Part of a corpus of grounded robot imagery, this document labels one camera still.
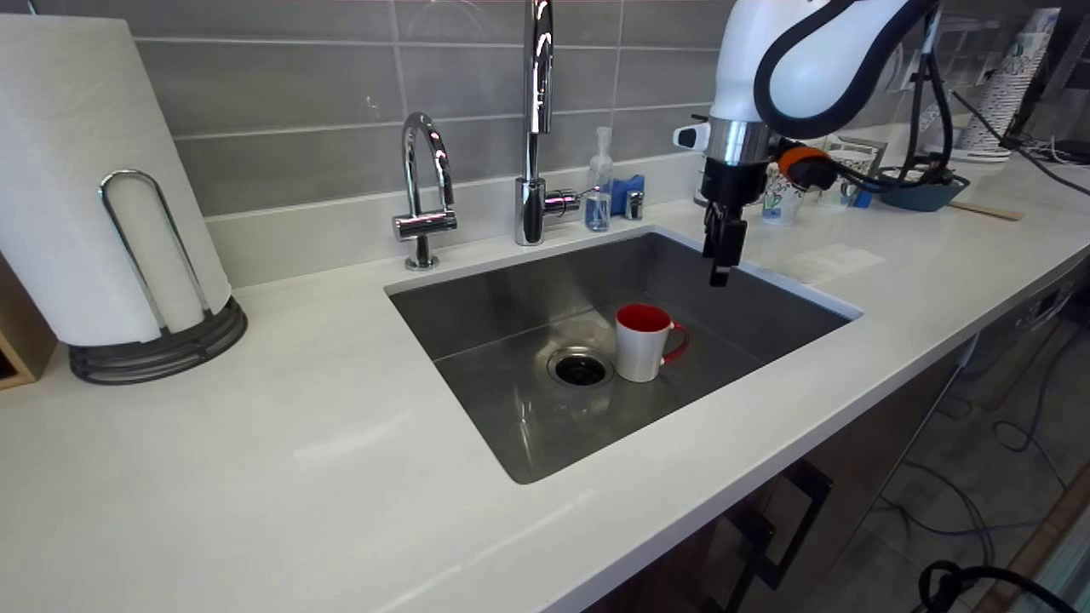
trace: dispenser bottle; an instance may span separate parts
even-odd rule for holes
[[[605,230],[609,227],[609,183],[613,183],[613,158],[609,158],[613,128],[599,125],[597,136],[599,136],[599,151],[590,158],[590,168],[585,168],[582,210],[585,210],[590,230]]]

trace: stainless steel sink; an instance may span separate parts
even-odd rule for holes
[[[710,286],[691,250],[637,234],[495,268],[391,303],[511,481],[540,481],[848,322],[748,271]],[[613,309],[656,303],[691,331],[652,385],[613,376]]]

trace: white countertop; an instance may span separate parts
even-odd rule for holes
[[[57,359],[0,395],[0,609],[576,609],[813,448],[1090,244],[1090,200],[1016,164],[964,210],[824,204],[754,224],[745,266],[863,317],[546,478],[513,482],[385,290],[597,242],[562,224],[241,290],[247,337],[136,387]],[[697,244],[697,209],[648,204]]]

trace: chrome faucet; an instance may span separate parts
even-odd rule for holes
[[[523,244],[540,242],[548,210],[580,210],[576,193],[546,193],[546,178],[538,178],[538,140],[548,132],[553,50],[553,0],[527,0],[521,178],[513,178],[513,242]]]
[[[435,183],[439,183],[439,196],[442,209],[435,210],[421,210],[419,209],[419,183],[416,183],[416,132],[421,132],[433,147],[433,164],[435,164]],[[452,186],[450,186],[450,153],[442,144],[439,125],[427,117],[427,111],[412,111],[401,125],[401,171],[406,171],[406,200],[409,200],[409,214],[396,217],[396,234],[412,242],[412,251],[406,258],[409,268],[429,268],[439,258],[429,250],[429,234],[433,230],[450,230],[458,227],[452,217]]]

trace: small bottle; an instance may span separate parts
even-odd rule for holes
[[[609,214],[613,217],[643,217],[643,174],[635,174],[626,179],[609,183]]]
[[[609,227],[609,183],[613,183],[613,158],[609,158],[613,128],[599,125],[597,136],[599,136],[599,151],[590,158],[590,168],[585,168],[582,210],[585,210],[590,230],[605,230]]]

